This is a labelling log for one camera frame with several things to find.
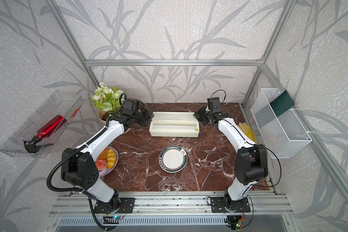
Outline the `cream plastic wrap dispenser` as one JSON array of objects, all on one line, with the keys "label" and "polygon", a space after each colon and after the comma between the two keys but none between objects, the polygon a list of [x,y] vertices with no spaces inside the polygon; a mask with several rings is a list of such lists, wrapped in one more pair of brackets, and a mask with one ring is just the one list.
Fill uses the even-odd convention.
[{"label": "cream plastic wrap dispenser", "polygon": [[153,112],[149,132],[152,137],[194,137],[200,133],[194,112]]}]

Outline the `dark green card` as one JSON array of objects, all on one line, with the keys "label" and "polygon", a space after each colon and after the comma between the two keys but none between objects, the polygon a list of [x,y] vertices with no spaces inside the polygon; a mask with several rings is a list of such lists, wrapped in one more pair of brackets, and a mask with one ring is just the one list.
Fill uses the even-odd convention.
[{"label": "dark green card", "polygon": [[281,116],[286,111],[291,109],[295,103],[291,96],[289,95],[288,91],[285,90],[282,92],[277,98],[275,98],[271,103],[271,108],[274,111],[276,117]]}]

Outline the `white plate green rim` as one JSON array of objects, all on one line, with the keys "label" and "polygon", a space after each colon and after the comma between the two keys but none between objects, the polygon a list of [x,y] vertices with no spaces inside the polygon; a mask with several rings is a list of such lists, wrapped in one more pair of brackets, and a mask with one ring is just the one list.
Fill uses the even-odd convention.
[{"label": "white plate green rim", "polygon": [[186,167],[188,154],[180,146],[168,146],[160,152],[158,162],[163,171],[178,173]]}]

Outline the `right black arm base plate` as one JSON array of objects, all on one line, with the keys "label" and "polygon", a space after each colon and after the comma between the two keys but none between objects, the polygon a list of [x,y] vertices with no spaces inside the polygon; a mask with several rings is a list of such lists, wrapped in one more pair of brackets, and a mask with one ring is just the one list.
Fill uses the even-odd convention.
[{"label": "right black arm base plate", "polygon": [[212,213],[250,213],[250,204],[247,198],[232,201],[226,197],[210,197]]}]

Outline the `yellow rubber glove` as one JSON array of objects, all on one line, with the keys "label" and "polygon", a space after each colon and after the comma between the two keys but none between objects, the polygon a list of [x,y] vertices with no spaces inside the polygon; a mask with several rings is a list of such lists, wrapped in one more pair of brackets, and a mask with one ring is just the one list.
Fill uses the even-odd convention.
[{"label": "yellow rubber glove", "polygon": [[257,139],[252,128],[246,123],[239,123],[238,128],[254,143],[257,143]]}]

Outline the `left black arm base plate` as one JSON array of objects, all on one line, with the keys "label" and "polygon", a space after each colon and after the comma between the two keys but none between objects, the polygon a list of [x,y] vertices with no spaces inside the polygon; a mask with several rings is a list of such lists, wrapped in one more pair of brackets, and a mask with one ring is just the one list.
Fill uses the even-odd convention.
[{"label": "left black arm base plate", "polygon": [[109,203],[103,203],[96,201],[94,207],[94,213],[106,214],[106,213],[121,213],[131,214],[134,208],[135,198],[119,198],[112,199]]}]

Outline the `purple plate of toy food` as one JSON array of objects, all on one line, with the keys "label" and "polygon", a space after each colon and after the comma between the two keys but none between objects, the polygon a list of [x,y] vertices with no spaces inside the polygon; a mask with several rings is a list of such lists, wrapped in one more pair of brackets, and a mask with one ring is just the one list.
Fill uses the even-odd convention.
[{"label": "purple plate of toy food", "polygon": [[112,147],[106,147],[95,161],[99,177],[109,174],[117,166],[118,160],[118,152]]}]

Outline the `artificial flowers in beige pot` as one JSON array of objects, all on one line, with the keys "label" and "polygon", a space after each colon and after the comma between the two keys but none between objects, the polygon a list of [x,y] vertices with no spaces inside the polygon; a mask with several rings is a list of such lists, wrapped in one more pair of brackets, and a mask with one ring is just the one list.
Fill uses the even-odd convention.
[{"label": "artificial flowers in beige pot", "polygon": [[116,113],[124,102],[124,91],[118,87],[110,88],[103,82],[95,89],[90,99],[93,105],[99,110],[98,116],[105,121],[108,116]]}]

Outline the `red spray bottle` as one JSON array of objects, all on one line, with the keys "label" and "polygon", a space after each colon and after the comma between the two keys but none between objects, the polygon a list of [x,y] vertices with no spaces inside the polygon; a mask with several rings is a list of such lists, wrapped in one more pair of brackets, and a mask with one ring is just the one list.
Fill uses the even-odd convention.
[{"label": "red spray bottle", "polygon": [[61,115],[56,115],[50,121],[48,121],[43,127],[41,127],[37,131],[37,134],[30,141],[24,141],[24,148],[29,153],[37,153],[43,148],[52,146],[53,145],[52,143],[43,144],[43,145],[40,145],[40,143],[43,140],[49,138],[54,132],[60,129],[65,123],[67,123],[67,120],[65,119],[65,117]]}]

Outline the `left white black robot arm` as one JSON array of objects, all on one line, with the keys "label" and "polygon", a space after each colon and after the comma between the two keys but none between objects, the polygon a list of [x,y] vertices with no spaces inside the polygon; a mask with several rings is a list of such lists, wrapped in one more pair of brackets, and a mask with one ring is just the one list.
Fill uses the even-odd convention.
[{"label": "left white black robot arm", "polygon": [[73,191],[117,207],[120,202],[119,193],[101,180],[95,161],[116,138],[135,124],[146,126],[152,117],[140,100],[126,99],[122,109],[109,116],[106,125],[97,134],[77,148],[64,150],[60,164],[61,179],[73,185]]}]

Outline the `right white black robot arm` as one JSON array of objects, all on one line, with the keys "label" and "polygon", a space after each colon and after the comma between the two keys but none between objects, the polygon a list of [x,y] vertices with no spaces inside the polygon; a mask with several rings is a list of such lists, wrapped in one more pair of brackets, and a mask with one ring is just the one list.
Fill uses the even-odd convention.
[{"label": "right white black robot arm", "polygon": [[215,125],[236,151],[235,179],[225,193],[225,200],[233,203],[245,197],[245,194],[257,183],[268,176],[267,149],[249,139],[234,119],[221,108],[218,97],[207,99],[207,105],[194,113],[194,117],[203,125]]}]

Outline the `clear plastic wall bin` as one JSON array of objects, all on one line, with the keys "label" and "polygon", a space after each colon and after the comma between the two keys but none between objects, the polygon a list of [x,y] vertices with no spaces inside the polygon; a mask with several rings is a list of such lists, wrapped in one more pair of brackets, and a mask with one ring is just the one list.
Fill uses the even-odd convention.
[{"label": "clear plastic wall bin", "polygon": [[[46,101],[0,146],[0,152],[13,158],[45,158],[55,146],[66,127],[76,116],[84,101],[78,94],[54,91]],[[65,117],[65,123],[40,145],[53,144],[37,153],[29,153],[24,148],[24,141],[30,141],[37,131],[56,115]]]}]

